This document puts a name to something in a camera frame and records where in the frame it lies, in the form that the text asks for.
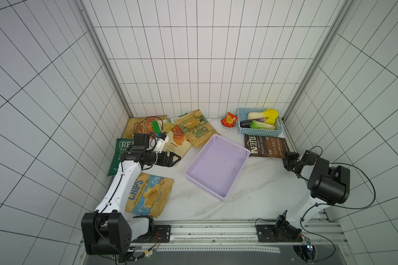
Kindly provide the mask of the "beige cassava chips bag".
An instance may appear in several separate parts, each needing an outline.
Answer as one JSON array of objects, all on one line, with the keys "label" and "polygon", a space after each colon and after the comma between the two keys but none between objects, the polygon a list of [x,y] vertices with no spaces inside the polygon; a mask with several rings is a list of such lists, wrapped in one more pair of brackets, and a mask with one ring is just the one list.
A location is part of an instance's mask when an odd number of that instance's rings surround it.
[{"label": "beige cassava chips bag", "polygon": [[168,155],[172,152],[178,159],[178,157],[183,158],[192,146],[187,136],[175,123],[165,122],[162,124],[160,121],[153,121],[152,126],[151,132],[158,140],[155,152],[166,152]]}]

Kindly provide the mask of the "brown Kettle sea salt bag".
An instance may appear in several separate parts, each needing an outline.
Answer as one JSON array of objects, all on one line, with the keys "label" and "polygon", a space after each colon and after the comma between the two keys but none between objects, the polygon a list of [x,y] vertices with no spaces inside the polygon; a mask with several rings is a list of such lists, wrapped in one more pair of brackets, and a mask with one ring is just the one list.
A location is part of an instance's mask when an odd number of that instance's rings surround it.
[{"label": "brown Kettle sea salt bag", "polygon": [[285,153],[290,151],[284,138],[244,135],[244,143],[251,157],[283,159]]}]

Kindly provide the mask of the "blue kettle chips bag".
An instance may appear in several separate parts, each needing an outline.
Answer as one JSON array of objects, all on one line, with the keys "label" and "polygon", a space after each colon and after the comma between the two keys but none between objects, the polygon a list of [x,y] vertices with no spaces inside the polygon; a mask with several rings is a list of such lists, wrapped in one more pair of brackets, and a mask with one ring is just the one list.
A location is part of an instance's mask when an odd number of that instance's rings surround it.
[{"label": "blue kettle chips bag", "polygon": [[157,218],[163,212],[174,180],[141,173],[129,193],[126,212]]}]

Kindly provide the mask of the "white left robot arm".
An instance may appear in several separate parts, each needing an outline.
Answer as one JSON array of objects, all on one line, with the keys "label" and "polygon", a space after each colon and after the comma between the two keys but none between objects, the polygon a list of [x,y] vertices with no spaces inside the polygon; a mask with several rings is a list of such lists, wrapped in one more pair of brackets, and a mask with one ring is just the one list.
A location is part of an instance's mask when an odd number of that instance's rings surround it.
[{"label": "white left robot arm", "polygon": [[143,166],[172,167],[181,160],[173,152],[126,151],[120,157],[117,174],[94,212],[81,220],[82,235],[88,255],[127,254],[132,241],[148,235],[155,237],[152,217],[140,216],[131,221],[124,217],[129,195]]}]

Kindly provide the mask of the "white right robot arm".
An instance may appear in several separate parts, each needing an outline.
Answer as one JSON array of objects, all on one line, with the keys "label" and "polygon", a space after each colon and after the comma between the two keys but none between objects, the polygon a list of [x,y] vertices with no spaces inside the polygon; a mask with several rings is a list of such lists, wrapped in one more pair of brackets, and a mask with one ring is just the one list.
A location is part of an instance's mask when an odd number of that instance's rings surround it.
[{"label": "white right robot arm", "polygon": [[306,181],[309,192],[291,210],[278,216],[275,224],[256,225],[259,242],[301,242],[303,226],[320,211],[343,204],[350,194],[350,169],[336,166],[310,150],[301,156],[286,152],[287,171]]}]

